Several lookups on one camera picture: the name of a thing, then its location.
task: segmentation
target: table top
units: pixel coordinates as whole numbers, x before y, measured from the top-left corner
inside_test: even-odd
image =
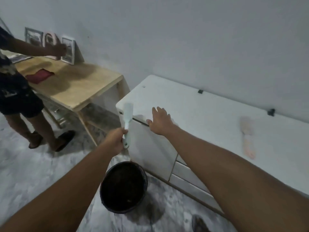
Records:
[[[29,84],[36,92],[72,111],[79,111],[123,79],[121,74],[94,64],[70,65],[46,57],[31,58],[15,66],[23,76],[42,68],[54,72],[39,84]]]
[[[163,107],[180,128],[248,160],[283,183],[309,195],[309,124],[267,112],[154,75],[116,104],[133,103],[133,118],[146,124],[152,107]],[[243,154],[239,119],[253,121],[254,160]]]

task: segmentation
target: wooden table leg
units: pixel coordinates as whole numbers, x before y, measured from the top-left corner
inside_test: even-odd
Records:
[[[52,119],[52,121],[56,124],[56,126],[59,129],[62,129],[60,123],[57,121],[57,119],[52,115],[52,113],[50,113],[50,111],[46,107],[44,107],[44,111],[48,114],[48,116]]]
[[[117,90],[118,90],[119,100],[121,100],[125,96],[125,91],[124,91],[124,88],[123,88],[123,80],[124,79],[122,79],[121,81],[119,81],[117,83]]]
[[[86,129],[88,135],[91,137],[91,139],[92,139],[92,141],[94,142],[94,144],[95,144],[96,146],[98,146],[98,142],[97,142],[97,140],[96,140],[96,137],[94,136],[94,134],[93,134],[93,133],[89,130],[89,128],[87,127],[88,122],[86,121],[86,119],[85,119],[84,115],[82,114],[82,112],[81,112],[81,111],[77,111],[76,114],[77,114],[79,120],[81,121],[81,123],[83,124],[84,128]]]

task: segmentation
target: white cabinet top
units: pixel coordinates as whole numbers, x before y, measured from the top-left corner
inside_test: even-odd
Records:
[[[134,104],[134,119],[152,119],[152,107],[171,114],[180,128],[225,148],[283,183],[309,195],[309,124],[267,112],[154,75],[148,76],[116,105]],[[239,119],[253,120],[256,158],[243,155]]]

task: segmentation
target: black clip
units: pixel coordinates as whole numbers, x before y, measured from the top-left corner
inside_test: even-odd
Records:
[[[276,112],[276,109],[270,109],[270,110],[267,111],[267,114],[269,116],[275,116],[275,112]]]

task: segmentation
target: hand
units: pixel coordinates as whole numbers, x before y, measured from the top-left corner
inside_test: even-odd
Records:
[[[66,54],[66,44],[51,45],[49,43],[46,43],[45,48],[46,54],[50,56],[61,57],[65,56]]]
[[[113,155],[118,155],[123,150],[123,144],[122,144],[122,136],[126,134],[128,131],[124,128],[117,128],[111,130],[104,142],[101,145],[104,146],[104,148],[108,148],[108,151]]]
[[[157,110],[152,108],[153,121],[146,120],[152,132],[158,135],[165,136],[176,125],[171,120],[171,115],[164,108],[157,107]]]

